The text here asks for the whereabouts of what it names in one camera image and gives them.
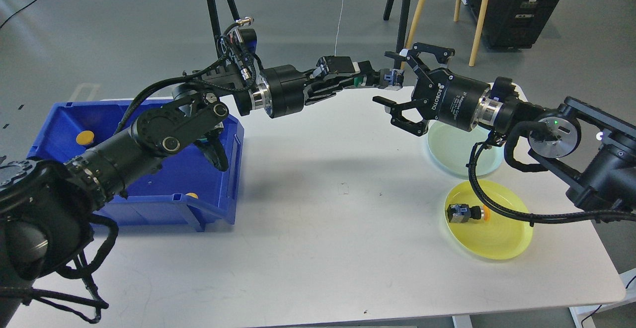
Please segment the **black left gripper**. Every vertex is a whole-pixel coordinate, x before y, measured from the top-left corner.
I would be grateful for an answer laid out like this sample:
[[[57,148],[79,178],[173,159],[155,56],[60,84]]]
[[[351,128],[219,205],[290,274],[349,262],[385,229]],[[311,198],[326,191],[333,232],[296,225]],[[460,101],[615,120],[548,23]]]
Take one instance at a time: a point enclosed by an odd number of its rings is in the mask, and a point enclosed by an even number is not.
[[[258,75],[258,107],[275,119],[334,97],[343,89],[359,87],[348,78],[379,75],[370,61],[355,62],[348,56],[323,56],[316,66],[316,69],[304,72],[292,65],[261,70]]]

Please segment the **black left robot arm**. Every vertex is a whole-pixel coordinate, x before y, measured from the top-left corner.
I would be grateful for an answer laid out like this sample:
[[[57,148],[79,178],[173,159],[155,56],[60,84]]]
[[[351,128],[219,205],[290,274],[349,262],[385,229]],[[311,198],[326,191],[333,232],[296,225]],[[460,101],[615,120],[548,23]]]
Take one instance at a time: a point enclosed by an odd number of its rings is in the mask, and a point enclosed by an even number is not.
[[[393,86],[391,70],[368,61],[325,56],[315,69],[264,69],[252,18],[216,36],[218,60],[205,69],[156,82],[132,99],[113,135],[61,163],[1,163],[1,326],[19,305],[38,301],[95,324],[108,304],[92,274],[114,247],[119,228],[97,214],[114,196],[195,145],[218,170],[229,167],[220,142],[232,95],[241,115],[263,108],[271,118],[301,111],[344,88]],[[91,306],[89,318],[62,301]]]

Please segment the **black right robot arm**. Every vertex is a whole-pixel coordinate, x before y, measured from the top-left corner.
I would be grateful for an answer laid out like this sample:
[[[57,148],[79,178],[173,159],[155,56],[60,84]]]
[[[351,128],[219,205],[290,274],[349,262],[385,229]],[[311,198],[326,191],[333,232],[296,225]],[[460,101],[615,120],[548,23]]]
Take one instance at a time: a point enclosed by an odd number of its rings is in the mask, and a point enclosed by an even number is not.
[[[375,96],[391,116],[391,124],[412,135],[427,133],[429,120],[463,131],[481,126],[490,131],[472,149],[467,168],[477,197],[504,217],[533,223],[635,219],[635,127],[595,106],[567,97],[555,109],[522,101],[511,79],[493,85],[446,68],[454,49],[416,43],[411,49],[386,52],[411,67],[417,81],[409,102]],[[583,172],[561,162],[581,142],[581,122],[597,127],[602,137],[595,158]],[[477,159],[490,146],[504,148],[504,159],[521,172],[550,171],[568,185],[567,198],[578,213],[519,213],[488,198],[476,179]]]

